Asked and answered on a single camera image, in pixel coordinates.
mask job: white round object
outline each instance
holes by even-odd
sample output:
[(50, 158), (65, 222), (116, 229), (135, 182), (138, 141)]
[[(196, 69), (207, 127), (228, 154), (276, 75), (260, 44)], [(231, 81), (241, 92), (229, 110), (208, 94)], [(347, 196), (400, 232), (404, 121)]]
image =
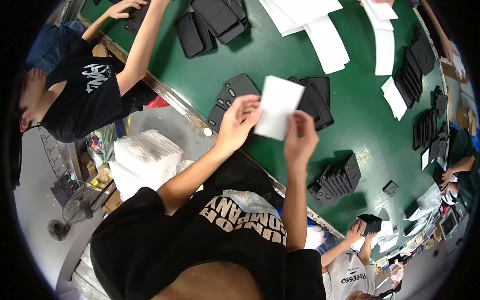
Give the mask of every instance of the white round object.
[(211, 135), (212, 135), (212, 130), (207, 127), (207, 128), (204, 129), (204, 134), (205, 134), (206, 136), (211, 136)]

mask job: green workbench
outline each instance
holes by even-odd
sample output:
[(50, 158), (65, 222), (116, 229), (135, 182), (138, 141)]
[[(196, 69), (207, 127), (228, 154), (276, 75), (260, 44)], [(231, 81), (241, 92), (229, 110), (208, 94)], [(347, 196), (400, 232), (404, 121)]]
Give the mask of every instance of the green workbench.
[[(355, 193), (344, 196), (337, 205), (319, 206), (308, 196), (308, 206), (342, 234), (361, 213), (373, 213), (404, 228), (408, 223), (402, 220), (404, 209), (433, 184), (432, 165), (421, 170), (423, 150), (412, 150), (412, 128), (418, 115), (431, 106), (431, 91), (436, 85), (443, 86), (441, 72), (435, 65), (435, 69), (423, 77), (424, 93), (420, 103), (408, 110), (401, 121), (395, 119), (380, 89), (388, 76), (374, 75), (375, 39), (367, 15), (357, 0), (340, 2), (344, 8), (329, 16), (345, 44), (350, 62), (344, 70), (328, 75), (335, 123), (318, 132), (320, 141), (308, 165), (308, 182), (314, 181), (328, 161), (343, 159), (349, 151), (357, 156), (361, 180)], [(244, 0), (249, 20), (247, 32), (228, 46), (217, 43), (218, 49), (186, 59), (175, 20), (189, 9), (188, 3), (176, 0), (169, 4), (149, 71), (204, 118), (215, 104), (222, 83), (240, 73), (248, 74), (260, 91), (268, 75), (286, 79), (293, 75), (301, 78), (324, 74), (305, 31), (281, 37), (257, 0)], [(88, 0), (81, 15), (93, 22), (110, 5), (108, 0), (101, 0), (98, 6)], [(410, 45), (413, 38), (413, 25), (419, 21), (408, 1), (396, 1), (394, 9), (399, 17), (392, 20), (395, 74), (402, 62), (404, 46)], [(125, 23), (125, 20), (111, 20), (102, 31), (128, 52), (135, 37), (123, 28)], [(257, 136), (253, 139), (244, 150), (286, 184), (283, 143)], [(382, 192), (389, 180), (400, 187), (393, 198)], [(406, 240), (400, 237), (398, 245)], [(378, 248), (372, 257), (380, 257)]]

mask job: stack of white paper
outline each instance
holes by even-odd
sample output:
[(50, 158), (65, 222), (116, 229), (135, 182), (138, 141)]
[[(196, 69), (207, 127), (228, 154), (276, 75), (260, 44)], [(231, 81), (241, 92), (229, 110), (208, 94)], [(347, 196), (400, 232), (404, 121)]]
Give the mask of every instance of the stack of white paper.
[(338, 0), (259, 0), (282, 36), (307, 32), (325, 74), (345, 68), (350, 61), (330, 12), (342, 9)]
[(398, 19), (395, 11), (387, 3), (373, 3), (360, 0), (372, 24), (375, 35), (375, 75), (392, 75), (395, 59), (395, 38), (390, 20)]
[(343, 70), (350, 58), (328, 15), (311, 21), (303, 27), (313, 44), (325, 74)]
[(299, 105), (305, 87), (275, 76), (265, 77), (260, 105), (263, 114), (254, 133), (279, 141), (285, 139), (287, 116)]
[(382, 91), (384, 92), (384, 98), (392, 109), (393, 116), (400, 121), (407, 111), (407, 105), (391, 76), (387, 79), (384, 85), (382, 85)]

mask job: red plastic bag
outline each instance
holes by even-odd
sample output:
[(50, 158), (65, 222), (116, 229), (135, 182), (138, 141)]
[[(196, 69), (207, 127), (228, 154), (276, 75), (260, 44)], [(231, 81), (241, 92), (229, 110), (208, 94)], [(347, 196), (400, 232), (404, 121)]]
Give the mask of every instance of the red plastic bag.
[(152, 102), (148, 103), (146, 105), (146, 108), (164, 108), (169, 106), (167, 101), (165, 101), (162, 97), (156, 96), (155, 99), (152, 100)]

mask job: graphic print on shirt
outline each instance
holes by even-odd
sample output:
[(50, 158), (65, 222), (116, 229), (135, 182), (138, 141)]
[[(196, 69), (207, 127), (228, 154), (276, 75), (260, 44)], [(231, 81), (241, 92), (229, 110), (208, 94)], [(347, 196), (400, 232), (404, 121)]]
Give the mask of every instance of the graphic print on shirt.
[(90, 69), (89, 71), (82, 72), (82, 75), (91, 79), (91, 81), (87, 83), (86, 90), (88, 93), (98, 88), (105, 80), (112, 76), (110, 65), (92, 63), (88, 66), (84, 66), (84, 69)]
[(229, 197), (213, 198), (199, 215), (226, 232), (247, 228), (255, 230), (268, 241), (281, 243), (284, 246), (287, 243), (287, 233), (279, 218), (269, 213), (245, 213)]
[[(350, 275), (353, 275), (357, 272), (355, 270), (359, 270), (359, 269), (360, 269), (360, 267), (351, 268), (351, 269), (348, 269), (348, 272), (350, 273)], [(356, 274), (356, 275), (353, 275), (353, 276), (349, 276), (347, 278), (343, 278), (341, 280), (341, 283), (357, 281), (357, 280), (360, 280), (360, 279), (367, 279), (367, 277), (365, 276), (365, 274)]]

